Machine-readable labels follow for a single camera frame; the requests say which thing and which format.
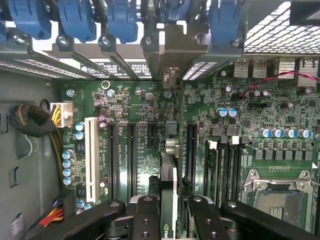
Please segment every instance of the metal bracket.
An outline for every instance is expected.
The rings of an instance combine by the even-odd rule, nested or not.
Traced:
[[[85,43],[97,38],[97,26],[89,0],[59,0],[59,13],[64,31]]]
[[[8,0],[8,8],[18,29],[37,40],[51,38],[51,19],[42,0]]]
[[[110,34],[122,44],[138,38],[137,0],[107,0],[107,19]]]

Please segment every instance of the blue plastic clip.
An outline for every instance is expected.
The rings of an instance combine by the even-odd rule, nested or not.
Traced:
[[[107,0],[108,29],[122,44],[132,43],[138,38],[137,0]]]
[[[81,43],[97,38],[97,26],[90,0],[59,0],[59,13],[66,34]]]
[[[15,26],[37,40],[51,38],[50,14],[42,0],[8,0]]]
[[[236,40],[242,4],[239,0],[236,3],[235,0],[222,0],[219,8],[218,0],[212,0],[208,24],[210,25],[213,45],[221,45]]]

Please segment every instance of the gray metal panel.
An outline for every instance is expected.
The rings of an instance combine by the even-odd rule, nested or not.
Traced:
[[[57,102],[60,97],[59,81],[47,81],[0,70],[0,112],[19,103],[39,105],[42,99]],[[38,217],[52,205],[59,194],[56,160],[48,137],[38,138],[38,151],[17,160],[15,129],[0,134],[0,240],[18,240],[23,233],[12,236],[12,220],[21,213],[24,229],[29,228]],[[19,184],[9,188],[9,170],[19,167]]]

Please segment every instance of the expansion card bracket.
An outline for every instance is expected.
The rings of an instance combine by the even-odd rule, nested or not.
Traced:
[[[247,203],[248,193],[258,195],[260,191],[266,190],[268,185],[288,185],[289,191],[300,191],[306,193],[307,209],[305,218],[305,230],[311,231],[311,212],[313,206],[313,192],[314,186],[311,179],[310,172],[303,170],[297,179],[295,178],[261,178],[256,169],[251,169],[246,177],[242,186],[241,201]]]

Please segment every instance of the red wire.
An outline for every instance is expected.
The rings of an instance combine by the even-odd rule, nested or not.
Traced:
[[[46,218],[42,219],[40,221],[40,224],[41,225],[46,225],[48,224],[49,222],[51,222],[53,219],[55,218],[58,218],[58,217],[61,217],[63,215],[62,213],[63,209],[60,208],[58,211],[56,211],[54,214],[52,214],[51,216],[47,216]]]

